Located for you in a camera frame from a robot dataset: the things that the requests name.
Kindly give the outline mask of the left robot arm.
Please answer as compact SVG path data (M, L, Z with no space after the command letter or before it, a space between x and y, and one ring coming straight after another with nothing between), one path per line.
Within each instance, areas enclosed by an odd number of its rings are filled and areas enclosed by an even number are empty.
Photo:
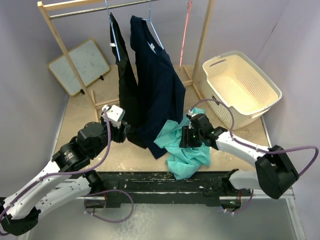
M111 142L123 143L131 126L122 119L102 114L89 122L56 152L29 183L0 202L1 236L20 236L34 228L52 210L82 196L98 196L104 181L90 161Z

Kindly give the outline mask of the pink wire hanger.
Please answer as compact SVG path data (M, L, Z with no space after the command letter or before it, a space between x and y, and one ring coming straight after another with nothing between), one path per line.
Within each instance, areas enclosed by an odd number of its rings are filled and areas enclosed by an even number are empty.
M186 35L187 35L187 31L188 31L188 25L189 25L189 19L190 19L190 15L191 15L192 4L193 4L193 1L188 0L187 13L186 13L186 18L185 18L183 38L182 38L180 58L179 58L179 69L182 67L182 63L183 63L184 48L185 48Z

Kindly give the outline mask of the light blue hanger right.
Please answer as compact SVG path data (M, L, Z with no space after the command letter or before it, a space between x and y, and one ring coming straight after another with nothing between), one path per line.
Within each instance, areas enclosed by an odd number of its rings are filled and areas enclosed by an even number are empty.
M148 22L151 26L151 29L153 31L154 37L158 45L161 47L162 50L164 50L163 43L156 31L155 25L153 24L153 18L152 18L152 0L148 0L148 17L147 18L142 18L143 21Z

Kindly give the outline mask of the cream perforated laundry basket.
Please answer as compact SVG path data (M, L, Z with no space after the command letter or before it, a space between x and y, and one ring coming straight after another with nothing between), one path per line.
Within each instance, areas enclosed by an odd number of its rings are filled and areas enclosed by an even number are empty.
M202 69L201 92L228 129L251 124L282 98L278 86L240 51L215 56Z

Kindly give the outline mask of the navy blue t shirt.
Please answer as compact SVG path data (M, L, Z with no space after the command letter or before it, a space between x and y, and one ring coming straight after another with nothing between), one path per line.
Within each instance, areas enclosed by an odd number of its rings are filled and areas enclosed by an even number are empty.
M140 124L137 132L155 159L167 151L155 139L168 120L180 123L184 115L186 89L170 56L156 41L147 22L130 19L130 47L135 52Z

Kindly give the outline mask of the teal t shirt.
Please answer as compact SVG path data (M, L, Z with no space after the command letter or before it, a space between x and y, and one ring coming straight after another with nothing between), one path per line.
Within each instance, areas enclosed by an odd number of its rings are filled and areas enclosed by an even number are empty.
M168 170L175 179L190 178L204 165L211 164L210 148L202 144L200 147L181 148L183 127L187 127L190 120L184 116L180 123L167 120L161 131L153 141L161 150L166 150L169 157L166 159Z

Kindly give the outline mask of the small whiteboard yellow frame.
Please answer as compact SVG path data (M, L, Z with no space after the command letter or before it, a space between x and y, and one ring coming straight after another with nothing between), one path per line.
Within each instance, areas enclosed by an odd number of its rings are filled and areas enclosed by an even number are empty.
M92 38L74 47L69 55L86 87L98 79L103 80L104 75L110 71L105 56ZM84 93L64 55L51 61L48 69L70 96Z

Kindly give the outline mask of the aluminium frame rail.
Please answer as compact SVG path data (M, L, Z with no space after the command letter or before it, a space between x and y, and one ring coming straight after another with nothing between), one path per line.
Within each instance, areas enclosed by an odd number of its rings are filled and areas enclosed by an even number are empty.
M103 199L89 198L96 217L75 199L40 220L24 240L304 240L292 192L278 200L256 191L242 197L239 213L224 211L214 198L198 193L123 194L119 208L102 208Z

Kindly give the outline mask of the light blue hanger left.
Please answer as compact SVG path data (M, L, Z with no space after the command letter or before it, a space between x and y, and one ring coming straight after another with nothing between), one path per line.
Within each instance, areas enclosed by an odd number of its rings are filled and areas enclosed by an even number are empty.
M118 58L118 61L121 61L121 56L120 56L120 52L119 52L118 42L117 42L116 33L115 33L115 29L114 29L114 22L113 22L113 19L112 19L112 17L111 17L111 16L112 16L112 13L111 13L110 10L109 10L108 1L107 1L107 0L104 0L104 3L105 3L105 7L106 7L106 10L107 10L107 14L108 14L109 24L110 24L110 28L111 28L112 36L113 36L113 44L114 44L115 49L116 49L117 58Z

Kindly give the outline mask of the black hanging garment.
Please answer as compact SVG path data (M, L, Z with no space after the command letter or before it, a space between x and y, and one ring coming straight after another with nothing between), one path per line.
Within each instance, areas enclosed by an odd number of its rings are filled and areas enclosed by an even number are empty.
M115 64L118 69L118 98L120 107L125 110L123 120L130 125L129 132L127 133L127 140L136 146L146 149L147 146L141 140L137 133L137 127L141 121L140 107L138 103L138 84L132 69L129 59L125 41L122 37L120 27L111 14L113 20L114 31L119 48L121 61L118 61L118 56L115 46L112 47L112 53L115 56ZM110 28L110 42L114 43L112 30Z

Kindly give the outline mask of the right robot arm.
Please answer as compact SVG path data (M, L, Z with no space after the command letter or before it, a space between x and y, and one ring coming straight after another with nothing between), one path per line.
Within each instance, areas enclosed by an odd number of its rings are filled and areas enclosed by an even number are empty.
M254 171L231 170L223 177L222 190L228 196L239 190L261 190L272 199L279 199L299 178L299 174L284 150L240 143L223 127L213 127L203 113L186 114L190 123L182 128L181 148L210 147L234 155L252 165Z

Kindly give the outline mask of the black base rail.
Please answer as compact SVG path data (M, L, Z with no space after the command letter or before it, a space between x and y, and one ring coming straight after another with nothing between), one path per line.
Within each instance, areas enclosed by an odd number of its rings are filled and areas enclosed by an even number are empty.
M201 204L208 207L239 208L239 193L248 197L253 189L228 187L223 177L227 171L196 172L192 177L177 180L170 172L88 172L59 184L51 194L67 203L78 197L97 200L106 195L105 206L121 204Z

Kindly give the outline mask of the wooden clothes rack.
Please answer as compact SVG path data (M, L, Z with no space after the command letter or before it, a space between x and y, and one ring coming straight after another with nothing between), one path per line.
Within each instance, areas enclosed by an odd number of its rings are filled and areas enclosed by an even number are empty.
M187 1L108 1L109 10L118 22L132 63L135 62L135 54L130 48L130 18L132 15L146 17L148 9L151 8L152 22L156 32L174 64L174 69L186 87L185 111L199 101L199 95L194 86L196 81L191 79L191 73L196 60L208 3L207 0L193 1L183 51L184 65L179 69L178 59L184 32ZM97 120L101 113L101 109L94 109L92 103L99 104L100 107L107 103L118 103L118 72L110 47L108 13L104 3L99 2L82 6L79 14L73 16L64 14L60 18L51 18L50 22L55 28L53 35L60 36L58 42L63 43L67 50L78 47L86 40L94 39L110 65L110 70L104 80L97 80L87 87L88 94L78 93L68 99L63 113L62 126L81 127L87 122Z

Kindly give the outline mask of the light blue hanger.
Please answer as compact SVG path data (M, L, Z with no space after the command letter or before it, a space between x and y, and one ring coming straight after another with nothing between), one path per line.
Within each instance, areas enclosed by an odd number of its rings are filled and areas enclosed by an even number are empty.
M119 52L118 42L117 42L116 33L115 33L115 29L114 29L114 22L113 22L113 19L112 19L112 17L111 17L111 16L112 16L112 13L111 13L110 10L109 10L108 1L107 1L107 0L104 0L104 3L105 3L105 7L106 7L106 10L107 10L107 14L108 14L109 24L110 24L110 28L111 28L112 36L113 36L113 44L114 44L115 49L116 49L117 58L118 58L118 61L121 61L121 56L120 56L120 52Z
M163 43L156 31L155 25L153 24L153 18L152 18L152 0L148 0L148 17L147 18L142 18L143 21L148 22L151 26L151 29L153 31L154 37L158 45L161 47L162 50L164 50Z

